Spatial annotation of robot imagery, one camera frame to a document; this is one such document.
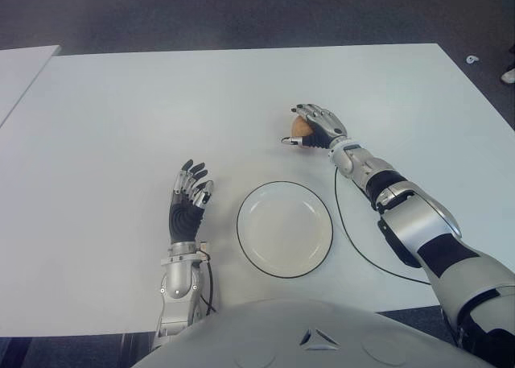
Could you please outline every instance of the black wire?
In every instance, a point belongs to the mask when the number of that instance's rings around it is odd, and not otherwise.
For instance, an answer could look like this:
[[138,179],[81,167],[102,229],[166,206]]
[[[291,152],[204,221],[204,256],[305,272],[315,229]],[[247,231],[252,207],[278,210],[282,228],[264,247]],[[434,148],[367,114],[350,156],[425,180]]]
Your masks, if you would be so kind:
[[209,301],[206,303],[206,305],[208,306],[208,311],[206,312],[206,316],[209,316],[211,314],[211,311],[214,309],[214,307],[212,306],[213,281],[212,281],[212,270],[211,270],[211,262],[210,262],[211,255],[209,255],[208,253],[206,253],[203,250],[199,250],[199,252],[204,254],[208,258],[208,261],[206,263],[208,264],[208,271],[209,271]]
[[423,283],[424,285],[431,285],[430,283],[428,283],[426,281],[421,281],[419,279],[414,279],[414,278],[406,277],[404,275],[399,275],[399,274],[396,274],[396,273],[394,273],[392,271],[386,270],[384,267],[381,267],[381,266],[377,265],[376,263],[372,262],[370,259],[368,259],[360,251],[360,249],[357,248],[357,246],[356,246],[356,244],[354,244],[354,241],[352,240],[351,236],[348,234],[347,227],[345,226],[345,223],[344,223],[344,218],[342,217],[342,214],[341,214],[340,202],[338,201],[338,192],[336,191],[336,178],[337,177],[338,177],[338,168],[335,170],[335,199],[336,199],[336,206],[338,207],[338,214],[340,215],[341,225],[344,227],[345,235],[347,235],[348,241],[351,243],[352,247],[354,247],[354,250],[356,250],[357,253],[359,255],[361,255],[361,257],[365,261],[367,261],[371,265],[377,267],[379,270],[383,270],[385,273],[388,273],[388,274],[393,275],[393,276],[398,277],[398,278],[407,279],[408,281],[417,282],[417,283]]
[[[203,300],[203,302],[206,304],[206,306],[209,306],[209,302],[206,301],[204,296],[200,296],[200,299]],[[218,313],[218,311],[213,306],[211,307],[211,310],[213,310],[214,313]]]

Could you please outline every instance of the small white object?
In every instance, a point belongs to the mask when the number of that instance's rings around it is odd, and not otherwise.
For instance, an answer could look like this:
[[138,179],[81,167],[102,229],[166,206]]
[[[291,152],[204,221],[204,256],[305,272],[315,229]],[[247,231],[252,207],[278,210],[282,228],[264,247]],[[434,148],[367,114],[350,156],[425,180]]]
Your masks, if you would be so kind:
[[237,219],[241,248],[266,274],[294,278],[315,269],[332,243],[332,222],[309,189],[286,181],[252,191]]
[[515,84],[515,68],[505,72],[501,76],[501,80],[506,84]]
[[477,62],[480,60],[477,56],[468,56],[466,61],[468,64],[473,64],[474,62]]

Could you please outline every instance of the brown egg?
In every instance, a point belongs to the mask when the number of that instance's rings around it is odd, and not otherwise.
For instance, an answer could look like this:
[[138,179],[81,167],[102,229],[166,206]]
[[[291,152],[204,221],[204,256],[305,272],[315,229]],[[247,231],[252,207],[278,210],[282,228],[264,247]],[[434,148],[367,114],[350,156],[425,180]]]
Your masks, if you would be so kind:
[[303,137],[313,133],[312,128],[300,116],[293,121],[291,125],[291,137]]

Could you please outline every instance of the robotic forearm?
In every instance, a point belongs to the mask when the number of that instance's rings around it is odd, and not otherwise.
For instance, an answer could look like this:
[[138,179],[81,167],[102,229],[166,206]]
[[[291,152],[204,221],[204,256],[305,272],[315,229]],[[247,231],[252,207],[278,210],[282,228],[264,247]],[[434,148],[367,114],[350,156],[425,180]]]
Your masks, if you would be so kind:
[[330,149],[329,157],[340,173],[379,212],[379,229],[396,255],[426,272],[459,346],[495,365],[511,362],[513,366],[515,275],[511,270],[465,245],[451,213],[389,163],[349,139],[334,114],[316,105],[297,105],[293,111],[314,133],[283,142]]
[[203,163],[194,167],[192,165],[191,160],[183,165],[177,175],[171,198],[171,247],[169,256],[161,262],[166,269],[161,284],[163,312],[153,348],[169,342],[173,336],[202,317],[202,257],[197,251],[195,238],[212,194],[213,182],[210,180],[194,187],[197,180],[208,172],[203,170]]

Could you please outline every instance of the gray carpet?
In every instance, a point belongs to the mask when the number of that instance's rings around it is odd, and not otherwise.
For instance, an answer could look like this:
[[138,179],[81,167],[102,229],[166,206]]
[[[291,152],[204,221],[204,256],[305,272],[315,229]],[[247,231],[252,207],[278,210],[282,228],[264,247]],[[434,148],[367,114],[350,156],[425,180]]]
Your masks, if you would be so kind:
[[[60,44],[62,54],[83,54],[381,43],[438,43],[515,127],[515,85],[499,81],[513,62],[515,0],[0,0],[0,49]],[[480,62],[466,64],[469,54]],[[450,341],[438,308],[384,314]],[[23,366],[125,364],[131,358],[120,358],[121,338],[33,339]],[[8,345],[0,339],[0,358]],[[7,363],[4,356],[0,368]]]

